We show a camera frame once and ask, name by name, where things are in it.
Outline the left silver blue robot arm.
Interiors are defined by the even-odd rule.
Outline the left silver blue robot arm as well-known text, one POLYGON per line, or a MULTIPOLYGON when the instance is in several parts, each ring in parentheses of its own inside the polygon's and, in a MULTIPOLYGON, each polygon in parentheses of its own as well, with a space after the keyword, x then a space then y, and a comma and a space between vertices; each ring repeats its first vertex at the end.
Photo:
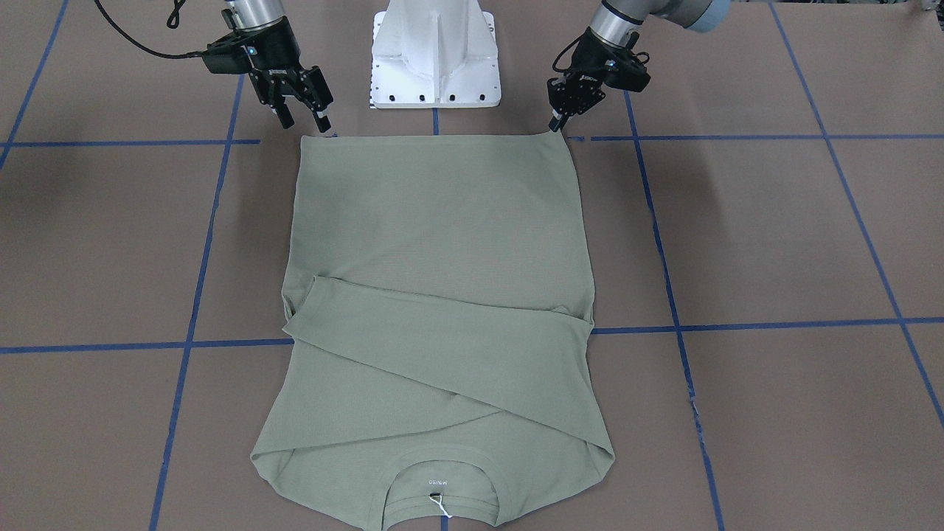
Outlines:
POLYGON ((650 83, 646 52, 634 50, 644 21, 657 17, 699 33, 716 28, 729 1, 603 1, 587 28, 557 54, 546 82, 552 107, 549 129, 557 132, 571 117, 585 114, 609 87, 641 93, 650 83))

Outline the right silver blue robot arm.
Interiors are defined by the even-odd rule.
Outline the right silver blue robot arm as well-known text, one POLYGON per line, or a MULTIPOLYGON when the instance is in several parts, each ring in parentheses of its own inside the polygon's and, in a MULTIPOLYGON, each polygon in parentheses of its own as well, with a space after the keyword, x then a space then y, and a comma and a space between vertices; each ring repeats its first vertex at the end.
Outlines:
POLYGON ((300 49, 292 24, 280 1, 227 1, 223 20, 230 33, 213 44, 217 73, 246 74, 260 104, 279 118, 281 127, 293 127, 288 97, 309 108, 321 133, 331 128, 327 117, 333 94, 322 70, 300 63, 300 49))

